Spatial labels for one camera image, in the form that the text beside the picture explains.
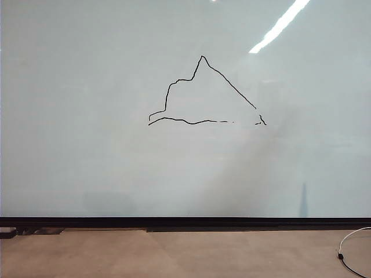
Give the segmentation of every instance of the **tiled floor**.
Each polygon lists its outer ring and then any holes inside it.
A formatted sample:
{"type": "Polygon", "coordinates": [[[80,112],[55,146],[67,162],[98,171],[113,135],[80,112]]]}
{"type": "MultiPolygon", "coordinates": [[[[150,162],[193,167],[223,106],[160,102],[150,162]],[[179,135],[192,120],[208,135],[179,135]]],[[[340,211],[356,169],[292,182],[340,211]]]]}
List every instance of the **tiled floor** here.
{"type": "MultiPolygon", "coordinates": [[[[64,231],[1,243],[3,278],[356,277],[337,259],[348,231],[64,231]]],[[[371,277],[371,231],[346,241],[345,260],[371,277]]]]}

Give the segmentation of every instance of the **beige floor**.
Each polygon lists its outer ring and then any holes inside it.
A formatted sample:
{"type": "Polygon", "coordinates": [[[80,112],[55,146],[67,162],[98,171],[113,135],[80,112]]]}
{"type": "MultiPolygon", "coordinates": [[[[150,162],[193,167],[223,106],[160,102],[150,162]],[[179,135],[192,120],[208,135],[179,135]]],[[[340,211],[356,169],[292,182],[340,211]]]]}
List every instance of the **beige floor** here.
{"type": "MultiPolygon", "coordinates": [[[[1,243],[3,278],[356,277],[336,258],[348,231],[65,231],[1,243]]],[[[352,267],[371,277],[371,231],[345,242],[352,267]]]]}

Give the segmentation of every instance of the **whiteboard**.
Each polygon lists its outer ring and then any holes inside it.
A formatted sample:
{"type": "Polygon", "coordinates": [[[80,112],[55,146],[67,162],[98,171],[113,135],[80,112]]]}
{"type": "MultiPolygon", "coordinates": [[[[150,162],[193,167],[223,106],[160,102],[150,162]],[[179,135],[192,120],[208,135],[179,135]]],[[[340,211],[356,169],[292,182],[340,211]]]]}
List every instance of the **whiteboard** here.
{"type": "Polygon", "coordinates": [[[3,0],[2,216],[371,217],[371,1],[293,3],[3,0]]]}

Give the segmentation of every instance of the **black marker line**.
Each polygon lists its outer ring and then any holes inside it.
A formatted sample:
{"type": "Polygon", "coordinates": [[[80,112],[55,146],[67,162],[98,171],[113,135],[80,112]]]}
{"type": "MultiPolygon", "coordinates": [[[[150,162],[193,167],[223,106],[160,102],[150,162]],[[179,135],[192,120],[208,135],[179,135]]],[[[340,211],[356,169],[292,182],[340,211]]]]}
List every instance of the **black marker line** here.
{"type": "Polygon", "coordinates": [[[265,123],[265,121],[263,120],[263,118],[261,117],[261,115],[259,115],[260,117],[260,120],[263,122],[263,124],[266,126],[267,124],[265,123]]]}
{"type": "Polygon", "coordinates": [[[182,121],[182,122],[188,123],[189,125],[197,125],[199,123],[206,123],[206,122],[211,122],[211,123],[228,123],[227,120],[221,120],[221,121],[218,121],[218,120],[201,120],[199,122],[190,123],[190,122],[188,122],[186,120],[183,120],[183,119],[174,119],[174,118],[162,117],[160,119],[155,120],[154,122],[149,123],[148,125],[150,126],[150,125],[154,124],[155,122],[158,122],[159,120],[178,120],[178,121],[182,121]]]}
{"type": "Polygon", "coordinates": [[[153,116],[153,115],[155,115],[155,114],[157,114],[157,113],[162,113],[162,112],[165,112],[166,111],[166,109],[167,109],[167,106],[168,106],[168,97],[169,97],[169,93],[170,93],[170,89],[171,89],[171,87],[173,86],[173,85],[175,85],[176,83],[178,83],[179,81],[187,81],[187,82],[189,82],[189,81],[192,81],[194,78],[195,78],[195,76],[196,76],[196,72],[197,72],[197,70],[198,70],[198,67],[199,67],[199,63],[201,62],[201,60],[202,59],[205,59],[205,61],[206,61],[206,63],[207,63],[207,65],[209,66],[209,68],[211,68],[212,70],[214,70],[215,72],[217,72],[218,74],[220,74],[227,82],[228,82],[228,84],[241,96],[241,97],[243,97],[253,108],[255,108],[255,110],[257,109],[256,107],[255,107],[255,105],[253,105],[239,90],[237,90],[237,88],[235,87],[235,86],[233,86],[232,85],[232,83],[220,72],[220,71],[218,71],[217,69],[215,69],[215,68],[213,68],[210,64],[209,64],[209,62],[208,62],[208,60],[206,59],[206,57],[205,56],[203,56],[203,55],[201,55],[201,57],[200,57],[200,59],[198,60],[198,62],[197,62],[197,66],[196,66],[196,69],[195,69],[195,71],[193,72],[193,75],[192,75],[192,78],[191,79],[178,79],[177,81],[175,81],[175,82],[173,82],[173,83],[171,83],[170,85],[169,85],[169,87],[168,87],[168,92],[167,92],[167,94],[166,94],[166,97],[165,97],[165,107],[164,107],[164,109],[163,110],[161,110],[161,111],[157,111],[157,112],[154,112],[154,113],[152,113],[149,117],[148,117],[148,121],[151,121],[151,116],[153,116]]]}

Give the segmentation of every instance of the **cable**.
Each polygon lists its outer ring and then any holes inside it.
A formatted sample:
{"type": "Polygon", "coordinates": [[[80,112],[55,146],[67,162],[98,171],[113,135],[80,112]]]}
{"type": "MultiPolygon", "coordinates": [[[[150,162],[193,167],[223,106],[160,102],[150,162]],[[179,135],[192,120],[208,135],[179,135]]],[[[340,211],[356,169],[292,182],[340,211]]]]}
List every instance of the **cable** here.
{"type": "Polygon", "coordinates": [[[341,262],[343,263],[343,265],[344,265],[344,266],[345,266],[345,267],[346,267],[350,272],[352,272],[352,273],[358,275],[359,277],[363,277],[363,278],[368,278],[368,277],[366,277],[366,276],[364,276],[364,275],[358,273],[357,271],[351,269],[351,268],[350,268],[350,267],[349,267],[349,266],[344,262],[344,255],[341,253],[341,247],[342,247],[344,241],[345,241],[349,236],[351,236],[351,235],[353,235],[354,233],[357,233],[357,232],[359,232],[359,231],[362,231],[362,230],[368,230],[368,229],[371,229],[371,227],[364,227],[364,228],[361,228],[361,229],[358,229],[358,230],[355,230],[355,231],[349,233],[349,234],[348,234],[345,238],[343,238],[343,240],[340,242],[340,244],[339,244],[339,250],[338,250],[338,252],[337,252],[337,257],[339,258],[339,260],[341,260],[341,262]]]}

